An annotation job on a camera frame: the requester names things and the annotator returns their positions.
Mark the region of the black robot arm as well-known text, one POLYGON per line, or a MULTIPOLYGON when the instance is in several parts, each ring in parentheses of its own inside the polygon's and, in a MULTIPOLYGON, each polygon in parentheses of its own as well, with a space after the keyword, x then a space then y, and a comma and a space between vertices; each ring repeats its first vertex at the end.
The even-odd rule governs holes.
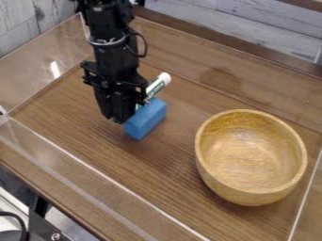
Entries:
POLYGON ((143 35, 130 26, 135 16, 130 0, 76 0, 79 11, 90 28, 88 42, 95 60, 83 61, 83 82, 94 88, 102 115, 123 124, 147 103, 148 81, 139 74, 139 60, 147 49, 139 51, 138 38, 143 35))

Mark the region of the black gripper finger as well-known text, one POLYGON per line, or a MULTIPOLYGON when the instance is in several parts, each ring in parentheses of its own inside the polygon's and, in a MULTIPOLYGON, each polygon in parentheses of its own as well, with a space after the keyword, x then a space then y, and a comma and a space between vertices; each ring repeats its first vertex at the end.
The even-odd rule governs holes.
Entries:
POLYGON ((115 106, 114 106, 115 93, 107 88, 95 88, 96 103, 102 115, 108 120, 116 120, 115 106))
POLYGON ((124 123, 135 114, 136 102, 130 93, 116 93, 116 122, 124 123))

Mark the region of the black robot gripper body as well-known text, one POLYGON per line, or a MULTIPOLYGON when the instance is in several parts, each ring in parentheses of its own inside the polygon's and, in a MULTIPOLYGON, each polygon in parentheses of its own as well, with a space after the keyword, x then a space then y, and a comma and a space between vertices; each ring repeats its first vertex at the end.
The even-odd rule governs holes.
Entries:
POLYGON ((147 99, 147 80, 139 74, 139 52, 136 39, 90 39, 95 60, 83 61, 83 81, 94 88, 96 101, 111 104, 118 95, 131 104, 143 104, 147 99))

